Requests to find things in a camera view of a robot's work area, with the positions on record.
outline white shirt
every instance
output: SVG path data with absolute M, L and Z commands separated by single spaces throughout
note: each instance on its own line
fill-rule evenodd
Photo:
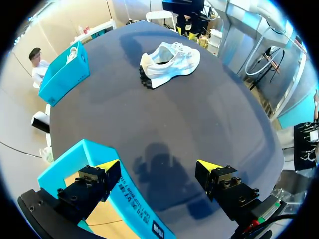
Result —
M 32 69 L 32 78 L 38 84 L 41 85 L 43 77 L 49 67 L 49 63 L 45 60 L 41 60 L 37 67 Z

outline shoelace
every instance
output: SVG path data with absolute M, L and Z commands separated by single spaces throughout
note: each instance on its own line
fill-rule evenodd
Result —
M 172 48 L 175 49 L 175 50 L 178 50 L 178 51 L 181 51 L 183 52 L 184 54 L 187 54 L 188 56 L 191 55 L 191 51 L 187 48 L 184 47 L 183 44 L 179 43 L 179 42 L 175 42 L 172 44 Z

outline white chair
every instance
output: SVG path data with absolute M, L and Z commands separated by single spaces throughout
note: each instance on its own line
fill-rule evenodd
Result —
M 177 32 L 174 16 L 173 16 L 173 13 L 171 13 L 170 11 L 150 11 L 146 13 L 146 20 L 148 22 L 151 22 L 151 20 L 167 19 L 167 18 L 170 18 L 173 22 L 174 29 L 172 29 L 172 31 Z

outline cyan shoebox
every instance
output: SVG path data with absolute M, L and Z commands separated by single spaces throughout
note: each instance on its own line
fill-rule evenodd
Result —
M 40 188 L 58 198 L 57 189 L 66 188 L 65 178 L 86 165 L 97 167 L 117 159 L 120 161 L 122 176 L 107 199 L 110 205 L 139 238 L 176 239 L 175 234 L 144 200 L 113 148 L 83 139 L 55 160 L 38 177 L 38 183 Z M 78 226 L 92 232 L 85 221 L 81 221 Z
M 72 47 L 77 48 L 77 56 L 66 64 Z M 77 84 L 90 75 L 87 53 L 80 41 L 62 52 L 49 65 L 39 89 L 39 96 L 51 106 L 62 99 Z

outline round table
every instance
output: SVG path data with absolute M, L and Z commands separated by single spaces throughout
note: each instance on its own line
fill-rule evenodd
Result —
M 143 53 L 161 42 L 200 51 L 197 69 L 155 90 Z M 198 159 L 231 165 L 264 200 L 283 166 L 269 119 L 243 82 L 198 44 L 138 22 L 85 44 L 91 75 L 51 109 L 55 158 L 81 139 L 116 149 L 136 187 L 178 238 L 226 238 L 237 227 L 195 179 Z

